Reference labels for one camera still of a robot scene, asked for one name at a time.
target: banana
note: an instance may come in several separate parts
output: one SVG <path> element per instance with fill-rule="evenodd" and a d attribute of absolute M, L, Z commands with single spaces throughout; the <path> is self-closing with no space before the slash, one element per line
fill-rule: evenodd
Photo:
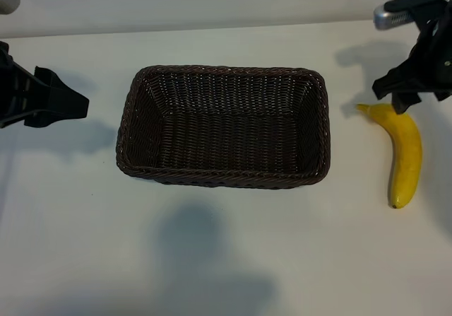
<path fill-rule="evenodd" d="M 416 192 L 422 164 L 422 143 L 415 122 L 407 114 L 397 115 L 391 104 L 358 104 L 362 111 L 391 136 L 395 164 L 391 183 L 391 206 L 403 208 Z"/>

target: wicker basket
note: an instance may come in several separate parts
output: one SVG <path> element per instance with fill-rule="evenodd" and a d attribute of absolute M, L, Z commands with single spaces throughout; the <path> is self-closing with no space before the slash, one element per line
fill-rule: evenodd
<path fill-rule="evenodd" d="M 145 68 L 126 99 L 117 165 L 164 184 L 317 183 L 330 166 L 324 80 L 306 69 Z"/>

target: banana stem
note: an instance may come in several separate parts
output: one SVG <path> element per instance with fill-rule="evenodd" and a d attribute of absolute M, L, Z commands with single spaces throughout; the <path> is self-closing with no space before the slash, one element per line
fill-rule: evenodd
<path fill-rule="evenodd" d="M 359 111 L 361 111 L 361 112 L 367 114 L 367 113 L 369 113 L 370 105 L 366 105 L 366 104 L 356 104 L 356 108 L 357 108 Z"/>

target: black robotic claw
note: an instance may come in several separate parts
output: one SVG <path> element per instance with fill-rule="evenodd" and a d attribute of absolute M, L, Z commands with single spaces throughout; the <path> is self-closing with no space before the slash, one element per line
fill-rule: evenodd
<path fill-rule="evenodd" d="M 388 12 L 407 11 L 420 29 L 417 44 L 401 65 L 374 82 L 380 100 L 392 93 L 394 110 L 404 113 L 421 101 L 419 92 L 433 92 L 438 100 L 452 93 L 452 7 L 446 0 L 393 0 Z"/>
<path fill-rule="evenodd" d="M 0 128 L 24 121 L 46 127 L 64 119 L 86 117 L 89 100 L 66 86 L 49 69 L 36 67 L 35 75 L 17 65 L 0 42 Z"/>

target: white table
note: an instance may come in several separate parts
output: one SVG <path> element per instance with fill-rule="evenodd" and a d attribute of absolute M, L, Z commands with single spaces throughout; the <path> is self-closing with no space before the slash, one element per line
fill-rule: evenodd
<path fill-rule="evenodd" d="M 54 70 L 90 109 L 0 131 L 0 314 L 451 315 L 452 100 L 425 95 L 410 109 L 424 164 L 401 210 L 387 201 L 391 140 L 352 109 L 376 102 L 373 80 L 416 37 L 413 25 L 379 33 L 362 21 L 7 40 L 20 65 Z M 122 108 L 154 64 L 317 70 L 328 176 L 277 191 L 126 176 L 115 163 Z"/>

